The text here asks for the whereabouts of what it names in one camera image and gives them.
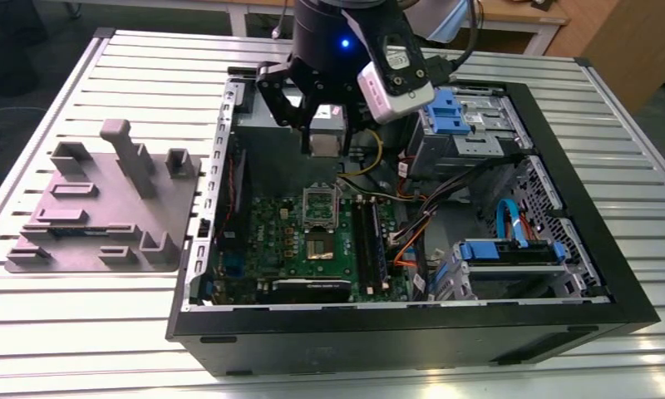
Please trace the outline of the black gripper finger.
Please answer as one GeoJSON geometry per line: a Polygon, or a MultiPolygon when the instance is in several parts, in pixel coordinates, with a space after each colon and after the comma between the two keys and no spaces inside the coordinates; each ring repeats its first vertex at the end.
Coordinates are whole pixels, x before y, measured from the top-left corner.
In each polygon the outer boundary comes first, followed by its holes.
{"type": "Polygon", "coordinates": [[[257,66],[255,86],[277,125],[289,126],[300,133],[300,151],[310,155],[313,69],[302,61],[261,62],[257,66]],[[297,106],[284,93],[286,81],[293,83],[301,93],[297,106]]]}
{"type": "Polygon", "coordinates": [[[364,130],[374,129],[374,120],[366,106],[358,103],[348,103],[342,105],[344,115],[344,135],[341,155],[346,156],[350,149],[352,137],[364,130]]]}

